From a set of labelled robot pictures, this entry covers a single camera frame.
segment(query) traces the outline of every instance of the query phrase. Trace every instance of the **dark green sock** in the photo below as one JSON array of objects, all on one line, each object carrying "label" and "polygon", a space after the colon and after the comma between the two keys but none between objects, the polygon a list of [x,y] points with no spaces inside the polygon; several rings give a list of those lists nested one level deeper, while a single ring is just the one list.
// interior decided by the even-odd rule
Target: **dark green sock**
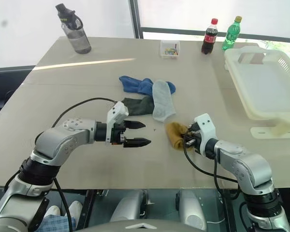
[{"label": "dark green sock", "polygon": [[150,96],[143,99],[125,98],[121,102],[128,108],[130,116],[150,115],[154,111],[154,100]]}]

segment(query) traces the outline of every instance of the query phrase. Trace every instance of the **beige tabletop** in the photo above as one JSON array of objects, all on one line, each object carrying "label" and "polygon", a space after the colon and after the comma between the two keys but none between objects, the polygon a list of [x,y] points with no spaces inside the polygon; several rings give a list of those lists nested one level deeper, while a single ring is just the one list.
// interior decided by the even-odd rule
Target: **beige tabletop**
[{"label": "beige tabletop", "polygon": [[[208,113],[219,139],[240,143],[263,155],[273,169],[276,187],[290,187],[290,139],[258,140],[254,126],[268,126],[248,119],[216,43],[212,54],[200,52],[202,42],[180,42],[177,59],[159,56],[160,41],[90,38],[93,50],[75,53],[66,38],[59,38],[0,112],[0,186],[18,169],[34,148],[36,135],[48,129],[65,109],[82,100],[108,97],[141,99],[123,92],[122,75],[137,79],[162,79],[176,85],[172,95],[176,115],[167,122],[190,124]],[[105,122],[109,102],[93,101],[68,112],[61,122],[78,116]],[[105,146],[102,142],[77,148],[61,167],[58,180],[65,189],[214,188],[212,177],[194,170],[182,152],[174,150],[163,123],[151,115],[131,116],[146,124],[127,130],[126,137],[152,141],[141,148]],[[198,154],[192,159],[205,170],[213,162]],[[219,169],[220,174],[232,175]],[[221,187],[234,188],[224,181]]]}]

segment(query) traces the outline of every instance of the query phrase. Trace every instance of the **red bottle label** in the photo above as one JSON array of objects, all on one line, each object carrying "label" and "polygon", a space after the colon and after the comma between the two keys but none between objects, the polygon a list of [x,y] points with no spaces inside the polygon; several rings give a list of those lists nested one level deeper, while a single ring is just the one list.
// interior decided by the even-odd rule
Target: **red bottle label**
[{"label": "red bottle label", "polygon": [[205,35],[204,41],[208,43],[214,43],[216,41],[216,36]]}]

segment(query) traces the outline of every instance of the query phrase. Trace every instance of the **green soda bottle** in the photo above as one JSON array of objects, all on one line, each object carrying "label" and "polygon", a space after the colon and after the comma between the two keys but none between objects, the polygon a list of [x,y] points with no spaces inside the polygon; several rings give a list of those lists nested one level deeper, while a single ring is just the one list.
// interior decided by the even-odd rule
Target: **green soda bottle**
[{"label": "green soda bottle", "polygon": [[234,23],[228,28],[227,36],[225,41],[222,44],[222,50],[227,50],[233,48],[235,40],[240,34],[240,22],[242,21],[241,16],[237,16],[234,20]]}]

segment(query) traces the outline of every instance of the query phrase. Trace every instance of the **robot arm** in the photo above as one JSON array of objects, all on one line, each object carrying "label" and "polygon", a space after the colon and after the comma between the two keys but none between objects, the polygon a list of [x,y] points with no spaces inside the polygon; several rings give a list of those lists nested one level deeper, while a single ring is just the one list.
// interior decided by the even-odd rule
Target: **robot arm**
[{"label": "robot arm", "polygon": [[218,140],[215,126],[208,114],[194,119],[189,129],[194,135],[194,146],[201,155],[216,159],[220,165],[235,175],[248,208],[254,231],[280,230],[290,232],[290,226],[272,180],[272,170],[262,156],[245,147]]},{"label": "robot arm", "polygon": [[45,195],[60,167],[78,146],[95,141],[124,147],[149,144],[151,141],[144,138],[126,139],[123,134],[126,128],[145,127],[137,121],[124,121],[128,115],[125,105],[117,102],[109,111],[106,123],[74,118],[43,132],[0,200],[0,231],[25,232],[38,228],[49,202]]}]

